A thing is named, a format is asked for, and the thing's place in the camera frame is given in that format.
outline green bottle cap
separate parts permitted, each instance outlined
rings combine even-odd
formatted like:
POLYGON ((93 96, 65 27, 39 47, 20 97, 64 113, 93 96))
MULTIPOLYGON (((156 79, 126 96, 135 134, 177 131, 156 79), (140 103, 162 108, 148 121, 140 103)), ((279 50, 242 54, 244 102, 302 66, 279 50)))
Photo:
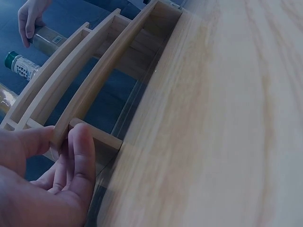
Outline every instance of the green bottle cap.
POLYGON ((5 60, 4 60, 5 66, 11 70, 11 65, 12 65, 14 59, 15 59, 18 55, 19 55, 19 54, 17 54, 17 53, 14 52, 14 51, 9 52, 8 55, 6 56, 5 60))

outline person's hand holding bottle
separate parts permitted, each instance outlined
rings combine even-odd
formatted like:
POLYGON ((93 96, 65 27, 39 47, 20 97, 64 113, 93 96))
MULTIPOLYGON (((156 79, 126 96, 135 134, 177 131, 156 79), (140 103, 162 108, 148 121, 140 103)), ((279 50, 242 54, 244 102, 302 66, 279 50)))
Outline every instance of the person's hand holding bottle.
POLYGON ((25 47, 29 47, 29 41, 34 35, 35 26, 44 26, 42 14, 52 0, 27 0, 18 11, 19 33, 25 47))

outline wooden shelf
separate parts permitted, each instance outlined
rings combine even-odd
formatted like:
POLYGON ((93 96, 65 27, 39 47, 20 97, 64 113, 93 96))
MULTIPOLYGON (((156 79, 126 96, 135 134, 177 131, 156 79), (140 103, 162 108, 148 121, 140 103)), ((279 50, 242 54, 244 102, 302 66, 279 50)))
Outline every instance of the wooden shelf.
MULTIPOLYGON (((60 151, 68 130, 83 122, 113 69, 142 80, 156 66, 155 59, 181 11, 154 0, 134 20, 119 13, 116 9, 93 30, 85 23, 68 38, 28 83, 0 126, 10 131, 42 127, 84 65, 98 58, 55 126, 52 150, 60 151)), ((99 153, 97 163, 104 166, 122 141, 92 125, 91 129, 99 153)))

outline light wood grain surface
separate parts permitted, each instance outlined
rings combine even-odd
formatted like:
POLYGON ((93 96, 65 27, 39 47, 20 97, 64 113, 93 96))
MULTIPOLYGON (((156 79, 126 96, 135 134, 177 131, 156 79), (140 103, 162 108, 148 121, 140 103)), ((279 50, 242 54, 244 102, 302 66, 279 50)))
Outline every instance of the light wood grain surface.
POLYGON ((186 8, 122 145, 99 226, 303 226, 303 2, 186 8))

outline wooden divider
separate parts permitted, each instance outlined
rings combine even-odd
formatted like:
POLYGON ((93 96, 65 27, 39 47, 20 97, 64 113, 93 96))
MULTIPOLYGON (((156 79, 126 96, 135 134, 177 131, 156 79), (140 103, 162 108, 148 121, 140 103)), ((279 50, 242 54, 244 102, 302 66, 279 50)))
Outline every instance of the wooden divider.
POLYGON ((118 60, 132 43, 142 29, 148 16, 151 14, 157 0, 145 7, 138 16, 123 30, 109 49, 100 58, 90 74, 81 84, 80 88, 71 99, 55 126, 52 146, 60 148, 68 131, 68 124, 74 117, 83 118, 95 100, 97 94, 107 80, 110 72, 118 60))

